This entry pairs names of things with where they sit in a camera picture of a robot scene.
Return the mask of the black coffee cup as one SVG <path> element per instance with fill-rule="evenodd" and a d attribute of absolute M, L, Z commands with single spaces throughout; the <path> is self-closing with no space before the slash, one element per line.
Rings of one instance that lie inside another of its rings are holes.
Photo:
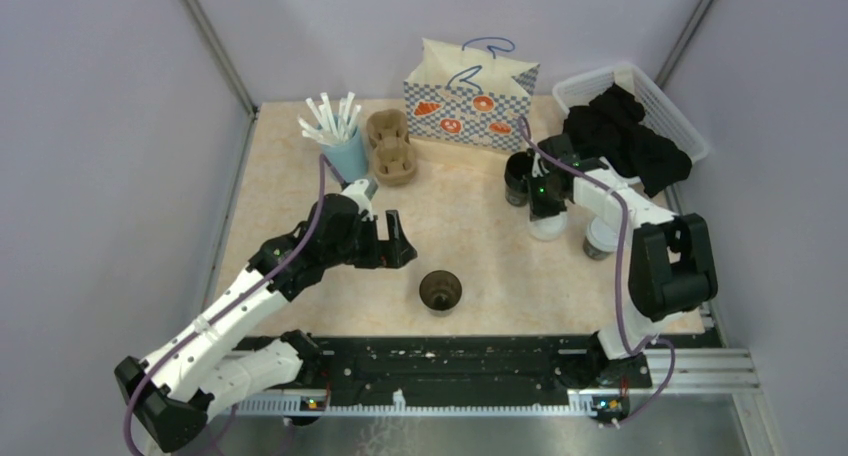
<path fill-rule="evenodd" d="M 603 244 L 598 246 L 588 236 L 584 237 L 582 249 L 588 258 L 595 261 L 603 261 L 618 252 L 616 242 L 613 242 L 611 246 Z"/>
<path fill-rule="evenodd" d="M 426 274 L 418 288 L 419 299 L 431 315 L 450 315 L 461 301 L 460 279 L 450 271 L 435 270 Z"/>

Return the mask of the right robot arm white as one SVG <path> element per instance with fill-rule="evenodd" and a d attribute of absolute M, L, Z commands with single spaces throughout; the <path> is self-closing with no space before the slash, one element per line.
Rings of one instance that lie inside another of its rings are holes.
<path fill-rule="evenodd" d="M 601 351 L 586 361 L 589 380 L 612 388 L 626 376 L 624 358 L 717 295 L 709 229 L 701 216 L 679 215 L 641 195 L 599 158 L 556 155 L 563 142 L 554 136 L 529 145 L 531 207 L 549 219 L 570 201 L 617 237 L 616 319 L 598 331 Z"/>

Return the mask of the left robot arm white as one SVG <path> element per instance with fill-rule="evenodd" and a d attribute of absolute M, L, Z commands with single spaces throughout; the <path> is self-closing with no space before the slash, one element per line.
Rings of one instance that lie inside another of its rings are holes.
<path fill-rule="evenodd" d="M 314 386 L 320 351 L 300 330 L 237 360 L 225 358 L 326 271 L 400 269 L 416 259 L 399 213 L 388 210 L 385 216 L 388 237 L 382 240 L 368 197 L 320 197 L 291 232 L 263 242 L 218 300 L 177 336 L 115 367 L 125 419 L 137 419 L 163 452 L 172 453 L 197 438 L 217 414 L 258 392 L 287 383 L 302 390 Z"/>

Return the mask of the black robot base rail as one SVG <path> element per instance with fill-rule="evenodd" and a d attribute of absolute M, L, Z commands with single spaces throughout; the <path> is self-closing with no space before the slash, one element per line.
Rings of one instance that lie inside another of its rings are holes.
<path fill-rule="evenodd" d="M 271 390 L 333 408 L 516 409 L 570 404 L 570 391 L 649 389 L 644 355 L 608 360 L 594 336 L 318 337 L 304 374 Z"/>

